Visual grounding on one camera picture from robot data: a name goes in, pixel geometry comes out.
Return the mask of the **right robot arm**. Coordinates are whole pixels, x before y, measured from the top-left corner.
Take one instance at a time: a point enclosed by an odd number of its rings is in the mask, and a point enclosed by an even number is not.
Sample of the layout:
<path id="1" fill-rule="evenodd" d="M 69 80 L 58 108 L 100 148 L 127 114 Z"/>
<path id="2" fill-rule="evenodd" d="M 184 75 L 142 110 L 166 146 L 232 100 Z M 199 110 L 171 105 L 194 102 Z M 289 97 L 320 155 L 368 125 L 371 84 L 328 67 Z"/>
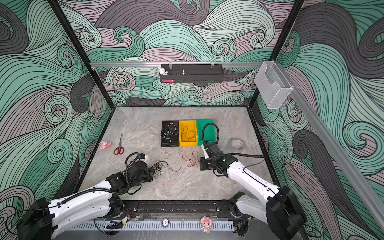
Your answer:
<path id="1" fill-rule="evenodd" d="M 205 133 L 202 141 L 204 157 L 200 158 L 200 169 L 234 180 L 253 194 L 249 197 L 238 192 L 229 200 L 230 213 L 236 218 L 236 234 L 244 235 L 251 219 L 266 223 L 280 240 L 291 240 L 297 233 L 304 232 L 307 217 L 289 187 L 278 187 L 259 177 L 238 160 L 241 153 L 222 152 L 217 141 L 206 141 Z"/>

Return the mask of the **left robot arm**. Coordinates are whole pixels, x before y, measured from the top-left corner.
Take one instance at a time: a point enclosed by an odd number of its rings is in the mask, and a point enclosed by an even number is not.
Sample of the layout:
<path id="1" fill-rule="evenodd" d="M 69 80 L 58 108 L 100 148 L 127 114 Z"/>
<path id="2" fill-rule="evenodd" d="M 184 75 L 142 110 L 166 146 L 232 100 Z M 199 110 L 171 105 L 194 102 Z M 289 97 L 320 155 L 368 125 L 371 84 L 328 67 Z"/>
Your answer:
<path id="1" fill-rule="evenodd" d="M 130 189 L 141 189 L 142 183 L 153 180 L 154 170 L 148 167 L 148 156 L 143 153 L 130 154 L 134 159 L 126 160 L 126 169 L 110 175 L 99 184 L 76 194 L 48 201 L 36 200 L 16 224 L 19 240 L 51 240 L 72 227 L 97 218 L 119 218 L 108 227 L 122 228 L 133 216 L 133 209 L 126 207 L 122 195 L 131 195 Z"/>

